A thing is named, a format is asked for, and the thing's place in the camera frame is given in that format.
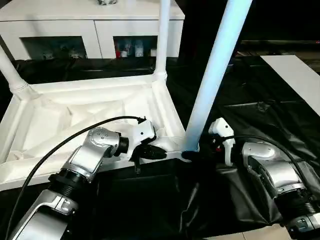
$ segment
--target cabinet door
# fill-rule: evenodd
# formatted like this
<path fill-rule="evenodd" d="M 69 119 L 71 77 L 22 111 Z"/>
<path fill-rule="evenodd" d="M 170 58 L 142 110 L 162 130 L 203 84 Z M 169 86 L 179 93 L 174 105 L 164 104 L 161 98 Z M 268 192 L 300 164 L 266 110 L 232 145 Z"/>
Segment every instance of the cabinet door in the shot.
<path fill-rule="evenodd" d="M 183 20 L 169 22 L 168 57 L 179 56 L 183 24 Z M 116 45 L 121 37 L 124 39 L 142 37 L 144 41 L 143 36 L 154 36 L 157 39 L 159 33 L 159 21 L 157 20 L 97 20 L 95 27 L 104 59 L 116 57 Z"/>
<path fill-rule="evenodd" d="M 16 60 L 102 57 L 93 20 L 0 22 L 0 35 Z"/>

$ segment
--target tiled floor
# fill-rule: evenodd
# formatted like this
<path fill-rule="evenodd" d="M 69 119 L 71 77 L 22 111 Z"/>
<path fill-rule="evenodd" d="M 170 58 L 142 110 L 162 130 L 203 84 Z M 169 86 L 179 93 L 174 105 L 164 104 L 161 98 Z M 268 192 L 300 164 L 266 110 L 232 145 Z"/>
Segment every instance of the tiled floor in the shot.
<path fill-rule="evenodd" d="M 240 232 L 231 235 L 213 236 L 208 240 L 291 240 L 285 227 L 278 224 L 267 226 L 261 229 Z"/>

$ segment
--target black plastic sheet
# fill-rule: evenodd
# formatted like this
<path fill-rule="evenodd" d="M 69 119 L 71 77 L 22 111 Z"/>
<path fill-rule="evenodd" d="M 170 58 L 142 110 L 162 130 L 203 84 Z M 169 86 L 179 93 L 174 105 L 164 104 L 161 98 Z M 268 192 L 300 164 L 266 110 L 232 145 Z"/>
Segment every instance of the black plastic sheet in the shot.
<path fill-rule="evenodd" d="M 17 69 L 29 83 L 150 74 L 154 59 L 19 61 Z M 174 61 L 167 64 L 167 87 L 179 117 L 187 126 L 201 83 L 202 71 Z M 2 112 L 8 104 L 7 86 L 1 88 Z M 259 57 L 233 59 L 224 76 L 205 131 L 224 117 L 235 134 L 267 137 L 284 145 L 303 165 L 319 197 L 319 116 Z M 281 220 L 258 179 L 248 174 L 235 155 L 234 167 L 223 165 L 200 141 L 201 161 L 171 160 L 101 173 L 73 228 L 74 239 L 131 240 L 203 238 L 248 231 Z M 45 184 L 26 191 L 17 220 Z M 19 190 L 0 192 L 0 238 Z"/>

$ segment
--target white panel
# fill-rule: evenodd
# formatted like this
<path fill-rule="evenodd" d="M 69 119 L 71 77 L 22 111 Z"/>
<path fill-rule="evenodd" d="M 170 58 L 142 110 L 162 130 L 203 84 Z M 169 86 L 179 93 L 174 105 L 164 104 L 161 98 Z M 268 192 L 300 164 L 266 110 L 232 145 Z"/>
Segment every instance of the white panel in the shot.
<path fill-rule="evenodd" d="M 294 55 L 262 56 L 320 116 L 320 76 Z"/>
<path fill-rule="evenodd" d="M 158 20 L 159 9 L 160 0 L 118 0 L 108 6 L 99 5 L 98 0 L 12 0 L 0 9 L 0 21 Z M 185 19 L 174 0 L 170 19 Z"/>
<path fill-rule="evenodd" d="M 93 20 L 0 22 L 0 35 L 16 60 L 30 59 L 20 38 L 58 36 L 81 36 L 87 57 L 101 58 Z"/>
<path fill-rule="evenodd" d="M 169 23 L 168 57 L 179 56 L 183 24 L 183 20 L 171 20 Z M 158 36 L 159 33 L 157 20 L 95 21 L 95 26 L 104 59 L 116 57 L 115 36 Z"/>

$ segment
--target wrinkled fabric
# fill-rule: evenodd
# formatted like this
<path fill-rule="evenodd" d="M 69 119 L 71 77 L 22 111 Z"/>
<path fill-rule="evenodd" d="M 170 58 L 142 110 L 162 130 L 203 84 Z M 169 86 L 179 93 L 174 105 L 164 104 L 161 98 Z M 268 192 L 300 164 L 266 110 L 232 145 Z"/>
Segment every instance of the wrinkled fabric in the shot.
<path fill-rule="evenodd" d="M 154 58 L 121 60 L 18 61 L 29 83 L 151 74 Z M 203 71 L 168 61 L 167 87 L 184 127 L 195 102 Z M 1 113 L 10 96 L 1 85 Z M 224 117 L 236 135 L 267 137 L 284 145 L 297 160 L 320 198 L 319 116 L 261 58 L 233 59 L 224 76 L 204 131 Z M 248 173 L 239 154 L 225 167 L 224 154 L 200 140 L 201 161 L 170 160 L 101 173 L 85 196 L 73 227 L 74 239 L 144 240 L 204 238 L 249 231 L 281 221 L 274 202 L 259 178 Z M 16 220 L 30 207 L 46 184 L 28 187 Z M 0 239 L 19 193 L 0 192 Z"/>

